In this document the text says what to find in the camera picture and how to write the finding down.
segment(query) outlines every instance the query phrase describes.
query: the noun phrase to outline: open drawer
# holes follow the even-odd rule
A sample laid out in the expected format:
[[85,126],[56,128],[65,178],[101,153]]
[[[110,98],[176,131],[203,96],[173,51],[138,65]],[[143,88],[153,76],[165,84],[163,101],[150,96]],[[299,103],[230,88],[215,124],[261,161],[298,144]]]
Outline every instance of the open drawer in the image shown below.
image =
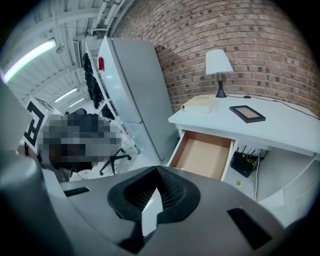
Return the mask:
[[185,131],[168,167],[223,181],[235,151],[232,139]]

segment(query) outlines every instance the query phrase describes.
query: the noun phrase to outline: floor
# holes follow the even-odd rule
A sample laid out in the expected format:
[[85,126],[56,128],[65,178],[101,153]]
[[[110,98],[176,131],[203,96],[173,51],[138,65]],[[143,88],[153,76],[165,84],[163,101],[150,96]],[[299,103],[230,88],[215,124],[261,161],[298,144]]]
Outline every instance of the floor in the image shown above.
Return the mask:
[[[124,149],[124,153],[119,152],[118,156],[121,155],[130,155],[131,160],[128,160],[127,158],[119,159],[114,162],[114,169],[116,174],[123,174],[126,172],[130,172],[135,169],[139,169],[142,167],[148,167],[148,166],[156,166],[158,165],[156,162],[151,161],[148,157],[145,156],[144,152],[141,152],[139,154],[136,154],[130,146],[127,144],[123,144],[122,148]],[[169,159],[172,155],[172,152],[169,152],[167,157],[160,163],[162,166],[166,166],[169,162]],[[103,178],[107,176],[113,175],[111,165],[109,164],[104,170],[103,175],[100,175],[100,170],[103,167],[105,163],[99,162],[96,166],[92,168],[92,170],[83,170],[78,173],[74,173],[72,177],[70,178],[70,181],[80,181],[82,179],[98,179]]]

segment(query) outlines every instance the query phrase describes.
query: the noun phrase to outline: book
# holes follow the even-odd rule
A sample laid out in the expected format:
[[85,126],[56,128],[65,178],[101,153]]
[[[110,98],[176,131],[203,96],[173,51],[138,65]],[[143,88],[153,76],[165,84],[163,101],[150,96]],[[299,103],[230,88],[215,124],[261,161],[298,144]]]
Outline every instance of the book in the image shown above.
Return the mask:
[[183,104],[181,109],[186,112],[210,113],[215,104],[215,98],[213,94],[195,96]]

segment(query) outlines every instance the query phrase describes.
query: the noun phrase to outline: white refrigerator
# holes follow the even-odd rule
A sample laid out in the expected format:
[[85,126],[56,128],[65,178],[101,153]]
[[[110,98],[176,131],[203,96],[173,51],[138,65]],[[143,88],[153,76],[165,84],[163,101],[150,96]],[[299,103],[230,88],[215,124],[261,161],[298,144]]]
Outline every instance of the white refrigerator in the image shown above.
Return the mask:
[[105,36],[98,56],[103,89],[118,116],[138,150],[159,163],[176,146],[178,132],[168,122],[173,111],[154,46]]

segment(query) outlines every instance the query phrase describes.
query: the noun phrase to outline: table lamp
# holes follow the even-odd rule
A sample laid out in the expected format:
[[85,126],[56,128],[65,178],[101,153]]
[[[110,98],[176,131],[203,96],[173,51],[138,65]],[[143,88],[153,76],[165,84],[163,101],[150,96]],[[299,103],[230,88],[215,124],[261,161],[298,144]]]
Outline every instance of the table lamp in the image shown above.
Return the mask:
[[218,73],[219,75],[219,89],[216,94],[217,98],[225,98],[227,95],[224,91],[223,82],[221,80],[221,73],[233,72],[233,68],[227,58],[227,55],[223,50],[210,50],[205,54],[205,74],[213,75]]

